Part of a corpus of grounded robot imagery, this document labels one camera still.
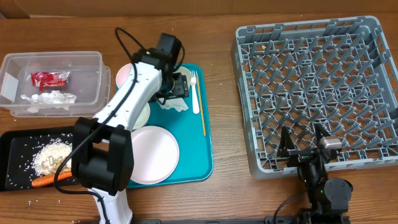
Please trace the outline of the white bowl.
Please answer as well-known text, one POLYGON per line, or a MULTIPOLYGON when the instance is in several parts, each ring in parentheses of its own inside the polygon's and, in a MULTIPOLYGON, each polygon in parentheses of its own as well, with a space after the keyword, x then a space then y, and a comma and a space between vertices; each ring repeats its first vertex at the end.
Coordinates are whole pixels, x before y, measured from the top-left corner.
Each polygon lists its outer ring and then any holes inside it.
POLYGON ((150 105, 146 103, 145 107, 141 111, 139 117, 137 118, 133 130, 139 129, 143 126, 145 126, 149 120, 150 117, 150 105))

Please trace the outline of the red snack wrapper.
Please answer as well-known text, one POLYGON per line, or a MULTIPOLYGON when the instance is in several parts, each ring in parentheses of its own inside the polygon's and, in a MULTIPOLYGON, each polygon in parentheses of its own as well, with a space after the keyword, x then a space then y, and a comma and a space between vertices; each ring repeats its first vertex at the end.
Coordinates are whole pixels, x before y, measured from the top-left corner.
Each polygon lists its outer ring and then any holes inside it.
POLYGON ((71 72, 36 72, 31 73, 32 85, 40 91, 45 88, 67 86, 71 72))

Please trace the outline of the rice and peanut scraps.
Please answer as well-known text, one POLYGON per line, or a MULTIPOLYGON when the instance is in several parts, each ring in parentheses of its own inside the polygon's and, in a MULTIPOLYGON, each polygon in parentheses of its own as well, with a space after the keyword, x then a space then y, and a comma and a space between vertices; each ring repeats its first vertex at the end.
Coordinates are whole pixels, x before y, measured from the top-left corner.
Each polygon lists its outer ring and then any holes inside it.
POLYGON ((61 163, 72 151, 72 143, 60 138, 51 139, 38 153, 33 156, 32 167, 38 177, 53 175, 61 163))

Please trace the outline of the orange carrot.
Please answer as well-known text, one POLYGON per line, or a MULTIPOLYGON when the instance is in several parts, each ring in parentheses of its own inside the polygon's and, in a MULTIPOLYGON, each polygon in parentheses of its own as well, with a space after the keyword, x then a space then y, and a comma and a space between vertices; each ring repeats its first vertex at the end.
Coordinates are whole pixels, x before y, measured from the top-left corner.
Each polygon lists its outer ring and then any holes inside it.
MULTIPOLYGON (((72 176, 72 172, 71 171, 61 172, 58 175, 58 180, 67 179, 67 178, 69 178, 71 176, 72 176)), ((54 175, 46 175, 46 176, 43 176, 43 177, 39 177, 39 178, 34 179, 31 182, 31 185, 32 185, 33 188, 45 187, 47 185, 53 184, 54 183, 54 178, 55 178, 54 175)))

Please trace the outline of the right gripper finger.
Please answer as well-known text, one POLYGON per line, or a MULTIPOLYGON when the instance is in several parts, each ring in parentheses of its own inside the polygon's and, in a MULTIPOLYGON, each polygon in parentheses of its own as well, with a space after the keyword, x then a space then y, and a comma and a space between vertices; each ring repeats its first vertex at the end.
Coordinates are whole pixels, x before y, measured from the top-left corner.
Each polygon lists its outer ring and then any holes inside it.
POLYGON ((314 124, 314 128, 315 128, 317 148, 324 149, 325 146, 323 144, 323 138, 325 137, 326 131, 324 130, 323 126, 319 123, 314 124))
POLYGON ((278 157, 289 157, 289 153, 295 150, 295 145, 289 134, 289 130, 286 126, 283 126, 280 134, 280 144, 277 151, 278 157))

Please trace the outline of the white napkin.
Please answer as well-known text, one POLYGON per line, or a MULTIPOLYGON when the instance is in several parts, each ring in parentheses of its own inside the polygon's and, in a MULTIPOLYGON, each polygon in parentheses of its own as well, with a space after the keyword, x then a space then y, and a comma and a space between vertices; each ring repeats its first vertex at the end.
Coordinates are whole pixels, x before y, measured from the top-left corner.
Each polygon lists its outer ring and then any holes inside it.
POLYGON ((34 105, 27 110, 30 113, 37 113, 42 109, 63 108, 69 110, 69 104, 74 104, 77 96, 71 93, 62 93, 59 90, 52 90, 50 93, 34 94, 31 97, 21 95, 21 99, 27 100, 34 105))
POLYGON ((188 110, 188 106, 183 98, 174 98, 166 100, 164 105, 160 105, 163 110, 175 109, 177 112, 188 110))

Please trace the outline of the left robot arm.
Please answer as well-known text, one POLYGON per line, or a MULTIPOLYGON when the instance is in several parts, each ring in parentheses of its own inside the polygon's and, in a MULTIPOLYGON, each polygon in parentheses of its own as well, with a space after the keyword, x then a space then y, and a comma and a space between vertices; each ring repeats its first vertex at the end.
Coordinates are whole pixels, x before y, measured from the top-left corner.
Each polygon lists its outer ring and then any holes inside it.
POLYGON ((131 132, 148 102, 189 96, 187 79, 177 72, 185 49, 163 33, 154 48, 128 54, 132 70, 123 86, 93 118, 78 118, 73 149, 67 157, 72 175, 96 199, 101 223, 133 223, 126 187, 134 167, 131 132))

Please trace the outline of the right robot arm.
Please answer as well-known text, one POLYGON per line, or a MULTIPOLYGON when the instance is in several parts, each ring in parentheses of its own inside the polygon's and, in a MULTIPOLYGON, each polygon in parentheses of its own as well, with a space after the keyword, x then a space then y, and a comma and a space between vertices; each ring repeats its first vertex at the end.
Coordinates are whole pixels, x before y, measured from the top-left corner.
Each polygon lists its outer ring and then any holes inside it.
POLYGON ((331 136, 322 125, 315 126, 316 146, 305 150, 296 150, 288 127, 281 130, 281 138, 277 155, 288 159, 288 167, 296 167, 299 179, 305 189, 278 206, 272 217, 273 223, 349 223, 345 216, 349 209, 349 201, 353 192, 353 185, 341 178, 329 178, 325 165, 336 159, 342 150, 342 142, 338 137, 331 136), (307 194, 309 208, 301 208, 291 217, 277 215, 284 205, 299 196, 307 194))

